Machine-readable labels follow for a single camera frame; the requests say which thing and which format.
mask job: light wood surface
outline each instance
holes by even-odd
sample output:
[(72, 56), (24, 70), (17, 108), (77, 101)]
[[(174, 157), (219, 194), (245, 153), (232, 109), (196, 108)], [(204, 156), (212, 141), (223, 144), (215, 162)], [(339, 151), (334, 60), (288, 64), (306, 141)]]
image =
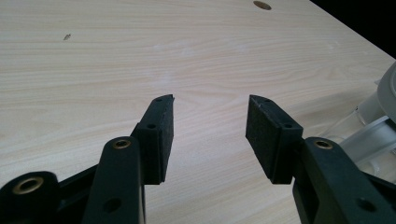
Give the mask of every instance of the light wood surface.
[(375, 91), (394, 59), (308, 0), (2, 0), (0, 185), (59, 180), (173, 93), (166, 181), (148, 223), (300, 223), (245, 138), (248, 96), (317, 135)]

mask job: round hole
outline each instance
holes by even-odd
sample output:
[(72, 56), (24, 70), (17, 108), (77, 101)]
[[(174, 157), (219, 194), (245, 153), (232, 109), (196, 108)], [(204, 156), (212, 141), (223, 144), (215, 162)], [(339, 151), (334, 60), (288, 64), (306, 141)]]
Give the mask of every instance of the round hole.
[(103, 210), (107, 213), (113, 213), (121, 207), (121, 200), (119, 198), (113, 198), (105, 202)]
[(332, 149), (332, 144), (322, 140), (316, 141), (315, 145), (323, 149)]
[(363, 210), (366, 210), (367, 212), (375, 212), (376, 211), (375, 205), (373, 205), (371, 202), (367, 201), (365, 198), (357, 199), (356, 204)]
[(26, 194), (40, 188), (44, 179), (40, 176), (33, 176), (20, 181), (12, 190), (14, 194)]
[(126, 148), (131, 145), (131, 142), (128, 140), (121, 139), (113, 144), (113, 147), (116, 149)]
[(270, 5), (268, 5), (268, 4), (264, 3), (264, 2), (261, 2), (261, 1), (254, 1), (253, 3), (254, 3), (254, 5), (256, 5), (256, 7), (259, 7), (259, 8), (265, 9), (265, 10), (271, 10), (272, 9), (270, 7)]

